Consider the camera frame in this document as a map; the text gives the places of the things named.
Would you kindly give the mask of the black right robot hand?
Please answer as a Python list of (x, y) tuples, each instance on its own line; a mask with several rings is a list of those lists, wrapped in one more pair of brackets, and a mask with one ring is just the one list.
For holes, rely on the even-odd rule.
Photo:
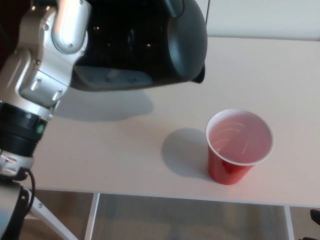
[(311, 219), (318, 225), (320, 225), (320, 211), (317, 209), (311, 209), (309, 211)]

